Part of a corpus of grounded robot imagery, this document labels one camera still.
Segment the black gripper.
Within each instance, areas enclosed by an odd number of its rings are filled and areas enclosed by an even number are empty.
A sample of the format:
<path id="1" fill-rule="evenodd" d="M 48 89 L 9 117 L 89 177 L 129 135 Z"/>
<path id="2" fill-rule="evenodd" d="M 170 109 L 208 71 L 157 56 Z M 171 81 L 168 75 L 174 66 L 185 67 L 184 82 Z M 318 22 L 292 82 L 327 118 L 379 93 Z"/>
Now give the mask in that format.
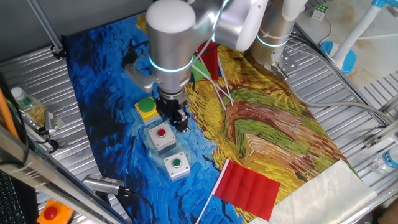
<path id="1" fill-rule="evenodd" d="M 184 132 L 188 130 L 188 119 L 189 114 L 186 113 L 184 107 L 186 101 L 180 102 L 177 99 L 165 99 L 162 96 L 155 100 L 158 114 L 163 120 L 167 119 L 178 132 Z"/>

